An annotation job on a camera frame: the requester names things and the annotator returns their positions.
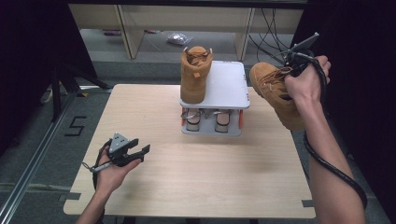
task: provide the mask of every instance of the black curtain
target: black curtain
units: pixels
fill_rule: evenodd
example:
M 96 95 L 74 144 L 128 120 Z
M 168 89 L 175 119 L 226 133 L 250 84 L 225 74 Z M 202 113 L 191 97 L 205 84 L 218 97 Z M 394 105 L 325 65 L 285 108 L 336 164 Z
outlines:
M 293 43 L 319 32 L 313 47 L 332 68 L 327 107 L 356 163 L 396 223 L 396 16 L 391 1 L 338 1 L 304 12 Z

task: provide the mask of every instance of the forearm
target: forearm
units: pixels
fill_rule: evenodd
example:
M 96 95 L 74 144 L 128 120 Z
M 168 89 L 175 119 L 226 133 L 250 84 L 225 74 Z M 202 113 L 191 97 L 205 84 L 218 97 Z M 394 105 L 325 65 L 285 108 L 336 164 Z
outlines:
M 87 207 L 82 212 L 81 216 L 79 216 L 76 223 L 78 224 L 89 224 L 96 223 L 99 217 L 102 215 L 103 210 L 105 209 L 105 205 L 110 198 L 110 192 L 102 192 L 96 191 Z
M 299 101 L 309 144 L 323 160 L 353 178 L 318 101 Z M 364 223 L 364 210 L 357 192 L 313 158 L 309 162 L 312 197 L 320 223 Z

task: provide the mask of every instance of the cabinet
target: cabinet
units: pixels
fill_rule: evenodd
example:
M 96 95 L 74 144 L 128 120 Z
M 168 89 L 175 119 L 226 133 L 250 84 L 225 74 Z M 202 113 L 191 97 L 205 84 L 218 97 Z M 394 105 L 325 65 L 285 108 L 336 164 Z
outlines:
M 272 9 L 251 7 L 169 7 L 125 5 L 69 5 L 80 29 L 121 30 L 127 56 L 136 57 L 145 30 L 233 33 L 238 61 L 245 58 L 250 33 L 266 33 Z M 277 9 L 278 34 L 293 35 L 303 11 Z

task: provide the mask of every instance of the tan work boot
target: tan work boot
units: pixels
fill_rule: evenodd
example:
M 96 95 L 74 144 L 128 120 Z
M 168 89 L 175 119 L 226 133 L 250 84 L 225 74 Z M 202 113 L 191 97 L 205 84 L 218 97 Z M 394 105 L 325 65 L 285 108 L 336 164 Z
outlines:
M 213 53 L 202 47 L 185 48 L 181 54 L 180 98 L 187 104 L 199 104 L 205 99 L 206 78 Z
M 282 124 L 289 130 L 304 129 L 296 104 L 288 95 L 285 76 L 291 68 L 276 68 L 269 63 L 256 63 L 249 72 L 253 89 L 275 110 Z

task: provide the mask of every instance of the wooden table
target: wooden table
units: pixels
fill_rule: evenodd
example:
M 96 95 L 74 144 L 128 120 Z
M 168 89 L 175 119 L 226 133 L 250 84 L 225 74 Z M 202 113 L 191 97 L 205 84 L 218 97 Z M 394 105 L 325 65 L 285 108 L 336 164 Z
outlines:
M 184 134 L 178 85 L 117 85 L 93 135 L 84 161 L 115 132 L 140 150 L 145 161 L 127 175 L 106 205 L 106 213 L 133 217 L 315 216 L 304 207 L 311 194 L 290 132 L 274 109 L 252 88 L 238 137 Z M 92 174 L 82 165 L 64 211 L 81 214 L 93 195 Z

